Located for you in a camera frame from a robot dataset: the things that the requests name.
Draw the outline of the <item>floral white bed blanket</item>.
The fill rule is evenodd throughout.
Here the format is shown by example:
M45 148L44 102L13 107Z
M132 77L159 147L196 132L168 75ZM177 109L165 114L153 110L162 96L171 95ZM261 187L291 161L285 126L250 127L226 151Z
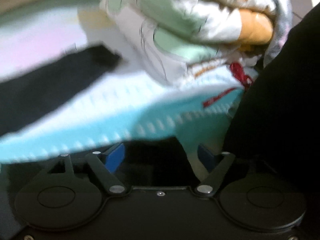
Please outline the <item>floral white bed blanket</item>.
M49 159L130 140L221 144L244 86L230 64L178 86L154 79L101 0L40 0L1 14L1 84L86 49L119 56L88 87L35 122L1 134L1 163Z

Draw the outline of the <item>orange plush toy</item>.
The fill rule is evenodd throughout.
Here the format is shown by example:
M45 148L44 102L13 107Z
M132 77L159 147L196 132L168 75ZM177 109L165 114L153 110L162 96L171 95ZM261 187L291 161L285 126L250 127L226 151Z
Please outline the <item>orange plush toy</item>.
M241 31L238 38L240 44L265 45L273 36L273 24L262 13L240 9Z

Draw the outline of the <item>white green patterned quilt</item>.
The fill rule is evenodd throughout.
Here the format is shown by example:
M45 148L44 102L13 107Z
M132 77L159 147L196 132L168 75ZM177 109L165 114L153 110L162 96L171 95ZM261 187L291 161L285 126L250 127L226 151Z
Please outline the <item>white green patterned quilt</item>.
M101 0L100 7L141 54L160 83L178 86L233 62L270 63L292 27L290 0ZM273 36L265 45L240 44L240 9L265 14Z

